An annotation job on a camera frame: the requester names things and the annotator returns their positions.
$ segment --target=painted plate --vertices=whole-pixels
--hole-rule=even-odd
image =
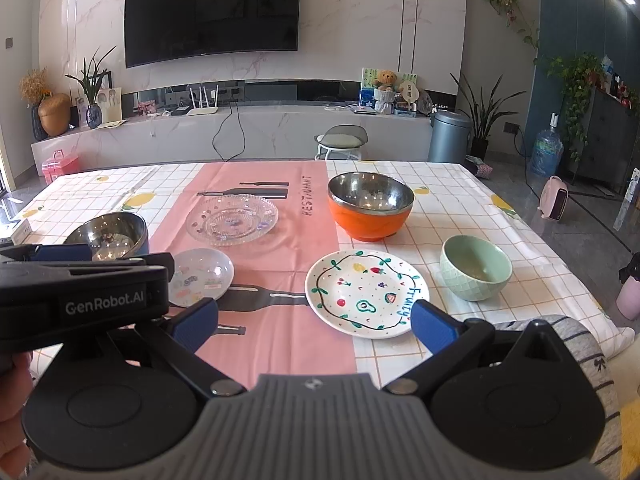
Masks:
[[[238,245],[267,234],[278,221],[278,208],[255,195],[209,198],[187,216],[187,232],[214,246]]]
[[[415,267],[382,251],[338,251],[309,269],[305,293],[313,311],[336,330],[386,339],[411,330],[411,307],[428,300]]]

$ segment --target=pink cup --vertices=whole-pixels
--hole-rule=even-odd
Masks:
[[[640,317],[640,282],[629,276],[618,294],[616,305],[629,321]]]

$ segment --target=human hand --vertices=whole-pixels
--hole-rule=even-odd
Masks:
[[[16,354],[15,367],[0,377],[0,469],[11,478],[21,475],[31,456],[20,422],[22,406],[33,389],[30,364],[31,353]]]

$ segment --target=white box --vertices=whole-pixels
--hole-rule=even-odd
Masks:
[[[13,245],[20,245],[30,234],[31,224],[29,224],[29,219],[11,220],[6,224],[0,225],[0,244],[12,243]]]

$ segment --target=blue vase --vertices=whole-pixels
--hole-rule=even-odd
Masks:
[[[86,109],[86,123],[92,130],[102,124],[102,110],[98,105],[90,105]]]
[[[33,136],[38,142],[44,139],[49,139],[49,136],[44,131],[42,123],[40,122],[40,116],[38,115],[39,107],[40,103],[31,105],[31,126],[33,127]]]

